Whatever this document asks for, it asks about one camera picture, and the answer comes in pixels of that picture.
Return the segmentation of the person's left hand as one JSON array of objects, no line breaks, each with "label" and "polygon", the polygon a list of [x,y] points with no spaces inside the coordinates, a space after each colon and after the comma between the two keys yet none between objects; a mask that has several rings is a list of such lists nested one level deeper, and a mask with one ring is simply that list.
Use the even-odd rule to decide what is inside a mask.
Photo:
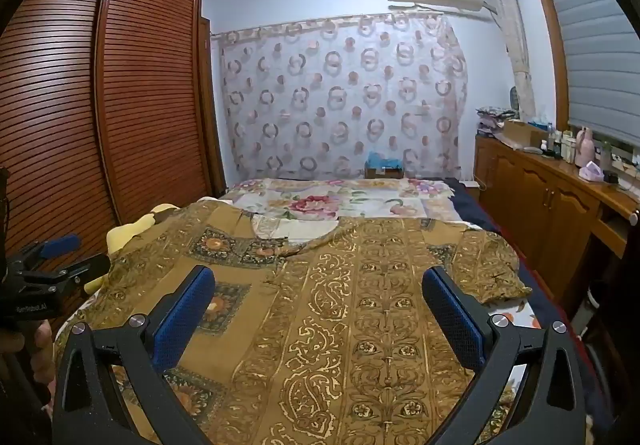
[{"label": "person's left hand", "polygon": [[2,353],[18,353],[23,347],[27,347],[28,370],[32,373],[34,380],[43,385],[49,385],[54,380],[52,330],[46,319],[28,338],[21,333],[2,332],[0,347]]}]

